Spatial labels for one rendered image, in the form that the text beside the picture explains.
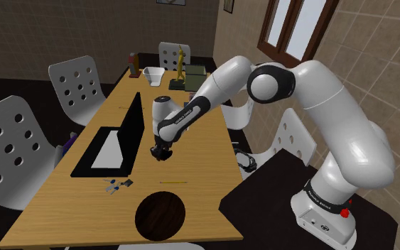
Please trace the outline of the black open laptop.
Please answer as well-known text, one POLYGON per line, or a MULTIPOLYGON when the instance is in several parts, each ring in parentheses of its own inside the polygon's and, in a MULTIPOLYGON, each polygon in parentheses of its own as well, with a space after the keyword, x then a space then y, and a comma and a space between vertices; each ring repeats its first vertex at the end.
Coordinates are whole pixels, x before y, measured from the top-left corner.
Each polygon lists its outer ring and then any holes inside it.
POLYGON ((129 176, 144 129, 141 95, 137 92, 121 126, 100 127, 70 176, 73 178, 129 176))

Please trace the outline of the bunch of keys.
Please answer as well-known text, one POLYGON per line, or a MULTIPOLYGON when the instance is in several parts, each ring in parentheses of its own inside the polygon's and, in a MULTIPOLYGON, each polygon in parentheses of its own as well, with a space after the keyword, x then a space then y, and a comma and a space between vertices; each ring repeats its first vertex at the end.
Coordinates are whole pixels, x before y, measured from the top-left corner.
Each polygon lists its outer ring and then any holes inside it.
POLYGON ((109 186, 105 189, 107 192, 110 191, 110 194, 112 195, 114 192, 116 192, 117 190, 119 190, 120 187, 129 187, 133 181, 128 179, 125 180, 124 182, 121 182, 119 180, 108 180, 106 179, 106 181, 109 183, 109 186))

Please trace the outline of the dark brown round plate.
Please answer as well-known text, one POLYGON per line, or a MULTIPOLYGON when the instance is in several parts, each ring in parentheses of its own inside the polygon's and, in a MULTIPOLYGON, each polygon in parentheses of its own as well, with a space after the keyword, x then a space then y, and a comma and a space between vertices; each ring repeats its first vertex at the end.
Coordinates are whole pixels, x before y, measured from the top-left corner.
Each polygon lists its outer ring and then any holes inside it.
POLYGON ((155 192, 141 201, 134 221, 142 237, 151 241, 164 241, 173 237, 183 226, 185 205, 172 192, 155 192))

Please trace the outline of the white bowl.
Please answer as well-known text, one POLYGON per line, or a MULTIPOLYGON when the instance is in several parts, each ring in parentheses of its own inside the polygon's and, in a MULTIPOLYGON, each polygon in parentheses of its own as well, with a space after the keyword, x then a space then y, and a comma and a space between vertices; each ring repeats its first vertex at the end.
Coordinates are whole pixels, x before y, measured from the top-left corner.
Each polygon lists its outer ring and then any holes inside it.
POLYGON ((164 73, 165 69, 163 67, 145 67, 143 69, 143 74, 151 87, 160 86, 164 73))

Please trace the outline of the olive green box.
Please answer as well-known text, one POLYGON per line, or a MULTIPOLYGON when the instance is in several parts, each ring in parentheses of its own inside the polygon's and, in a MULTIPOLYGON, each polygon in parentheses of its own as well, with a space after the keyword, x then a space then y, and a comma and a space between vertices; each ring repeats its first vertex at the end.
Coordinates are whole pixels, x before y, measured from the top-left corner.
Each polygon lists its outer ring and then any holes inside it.
POLYGON ((185 66, 185 91, 196 92, 207 79, 207 72, 204 65, 185 66))

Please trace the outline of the white perforated chair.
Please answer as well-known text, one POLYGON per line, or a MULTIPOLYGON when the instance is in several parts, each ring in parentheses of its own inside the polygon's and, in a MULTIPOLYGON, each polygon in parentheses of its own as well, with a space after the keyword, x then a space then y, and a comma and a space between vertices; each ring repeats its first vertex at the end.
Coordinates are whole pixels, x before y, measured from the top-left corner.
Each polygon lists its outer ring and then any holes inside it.
POLYGON ((254 100, 248 97, 247 102, 241 107, 221 105, 221 110, 228 129, 241 130, 246 127, 251 119, 254 100))
POLYGON ((63 157, 52 146, 27 101, 0 101, 0 205, 24 210, 63 157))
POLYGON ((88 55, 48 67, 60 105, 75 123, 86 126, 106 100, 94 59, 88 55))
POLYGON ((190 64, 190 46, 178 43, 160 42, 158 45, 159 65, 165 70, 176 71, 178 69, 179 50, 183 51, 182 70, 190 64))
POLYGON ((249 156, 254 159, 256 168, 260 168, 274 154, 285 149, 300 158, 304 166, 308 166, 316 151, 316 146, 316 142, 304 127, 298 115, 292 108, 288 108, 281 117, 271 146, 263 153, 249 153, 249 156))

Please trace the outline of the black headphones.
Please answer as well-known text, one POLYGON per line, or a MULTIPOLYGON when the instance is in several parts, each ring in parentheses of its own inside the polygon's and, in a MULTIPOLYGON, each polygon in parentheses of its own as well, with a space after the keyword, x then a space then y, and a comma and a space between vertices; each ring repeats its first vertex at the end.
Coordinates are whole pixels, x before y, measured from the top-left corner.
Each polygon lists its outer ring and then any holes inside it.
POLYGON ((257 164, 251 155, 238 148, 234 149, 234 154, 237 157, 238 166, 246 173, 251 173, 256 170, 257 164))

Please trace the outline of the yellow figure statue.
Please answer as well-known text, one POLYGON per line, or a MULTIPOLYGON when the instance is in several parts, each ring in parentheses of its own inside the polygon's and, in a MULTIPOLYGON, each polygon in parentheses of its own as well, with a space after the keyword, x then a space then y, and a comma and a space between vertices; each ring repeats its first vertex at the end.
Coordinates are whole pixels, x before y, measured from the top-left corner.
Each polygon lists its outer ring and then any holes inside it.
POLYGON ((172 79, 169 83, 169 89, 171 90, 184 90, 185 84, 185 76, 183 75, 183 63, 184 56, 183 50, 181 46, 179 46, 180 50, 178 51, 178 68, 177 68, 177 77, 172 79))

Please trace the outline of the purple object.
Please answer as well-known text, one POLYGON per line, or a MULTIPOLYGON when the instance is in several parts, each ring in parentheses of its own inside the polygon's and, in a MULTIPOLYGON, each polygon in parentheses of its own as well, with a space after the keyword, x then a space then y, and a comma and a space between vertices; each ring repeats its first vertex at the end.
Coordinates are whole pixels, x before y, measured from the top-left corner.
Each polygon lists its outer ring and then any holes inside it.
POLYGON ((62 156, 64 156, 69 151, 70 147, 74 144, 74 142, 76 141, 77 137, 78 137, 78 134, 76 134, 75 132, 71 132, 70 133, 70 139, 63 146, 63 154, 62 154, 62 156))

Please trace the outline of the black robot stand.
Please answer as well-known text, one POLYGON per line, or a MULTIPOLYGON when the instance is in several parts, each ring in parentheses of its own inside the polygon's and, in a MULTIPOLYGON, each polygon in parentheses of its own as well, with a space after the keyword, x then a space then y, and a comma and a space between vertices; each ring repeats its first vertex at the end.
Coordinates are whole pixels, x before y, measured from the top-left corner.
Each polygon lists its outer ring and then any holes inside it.
MULTIPOLYGON (((316 172, 282 149, 222 199, 219 210, 243 235, 246 250, 334 250, 298 226, 291 209, 291 197, 316 172)), ((352 250, 394 250, 392 216, 357 194, 350 214, 357 230, 352 250)))

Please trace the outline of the brown framed window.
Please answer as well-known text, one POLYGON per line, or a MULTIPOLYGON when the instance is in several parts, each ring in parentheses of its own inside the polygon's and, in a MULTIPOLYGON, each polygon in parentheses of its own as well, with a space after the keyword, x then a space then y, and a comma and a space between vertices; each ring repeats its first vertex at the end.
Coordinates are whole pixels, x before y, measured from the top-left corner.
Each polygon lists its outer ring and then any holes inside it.
POLYGON ((269 0, 257 48, 286 67, 313 59, 340 0, 269 0))

